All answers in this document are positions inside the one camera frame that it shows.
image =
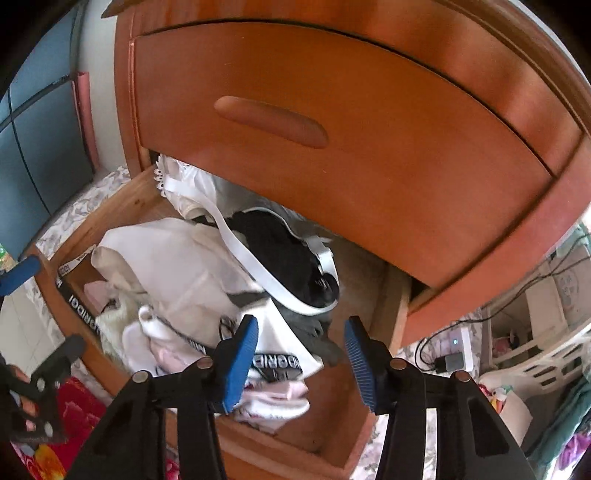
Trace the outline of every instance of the recessed oval handle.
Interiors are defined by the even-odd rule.
[[[258,100],[223,96],[213,104],[227,120],[258,128],[264,132],[311,148],[326,148],[329,136],[313,118]]]

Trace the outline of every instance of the metal screw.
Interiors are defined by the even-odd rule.
[[[404,370],[406,368],[406,361],[402,358],[392,358],[390,360],[390,367],[395,370]]]
[[[211,367],[213,367],[213,358],[210,356],[206,355],[197,360],[197,368],[200,368],[201,370],[207,370]]]
[[[131,379],[135,383],[144,383],[148,379],[149,375],[146,370],[140,370],[139,372],[134,373],[134,376]]]
[[[458,370],[457,372],[454,373],[454,375],[456,376],[456,378],[460,381],[460,382],[469,382],[472,377],[470,376],[470,374],[464,370]]]

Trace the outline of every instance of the white tile floor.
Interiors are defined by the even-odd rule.
[[[30,375],[54,350],[39,315],[20,287],[0,310],[0,352],[7,363]]]

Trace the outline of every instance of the white bra strap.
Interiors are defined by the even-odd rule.
[[[303,301],[296,298],[293,293],[287,290],[281,282],[279,282],[257,260],[252,252],[242,244],[242,242],[230,230],[230,227],[228,227],[228,224],[224,220],[224,217],[217,206],[197,189],[170,176],[166,176],[164,179],[164,189],[193,200],[205,208],[215,220],[222,240],[226,244],[228,250],[230,250],[232,255],[234,255],[234,257],[236,257],[236,259],[242,264],[244,269],[250,273],[252,278],[254,278],[258,284],[271,295],[271,297],[276,299],[283,306],[296,313],[308,316],[326,313],[336,307],[337,300],[324,308],[318,308],[305,304]],[[335,263],[330,249],[328,249],[318,237],[317,240],[313,237],[306,239],[306,242],[308,243],[310,251],[318,257],[322,271],[334,276],[335,280],[338,282]]]

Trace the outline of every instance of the drawer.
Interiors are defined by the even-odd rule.
[[[143,147],[282,203],[435,289],[552,181],[478,100],[362,40],[221,22],[140,36],[130,55]]]
[[[155,188],[149,169],[126,184],[94,211],[59,248],[36,276],[51,314],[65,335],[81,334],[88,343],[83,361],[109,393],[115,395],[128,375],[119,370],[101,350],[90,329],[70,310],[54,285],[59,265],[98,244],[111,228],[132,225],[178,214]],[[404,329],[410,278],[401,270],[344,239],[331,244],[339,272],[342,296],[332,313],[330,337],[343,345],[344,321],[358,314],[373,338],[394,353]],[[87,257],[66,277],[74,292],[90,303],[83,285],[101,276]],[[348,479],[357,464],[375,418],[362,404],[347,364],[325,367],[306,379],[310,410],[292,420],[275,436],[220,417],[217,430],[228,476],[236,480],[265,478]],[[167,441],[176,446],[176,416],[167,414]]]

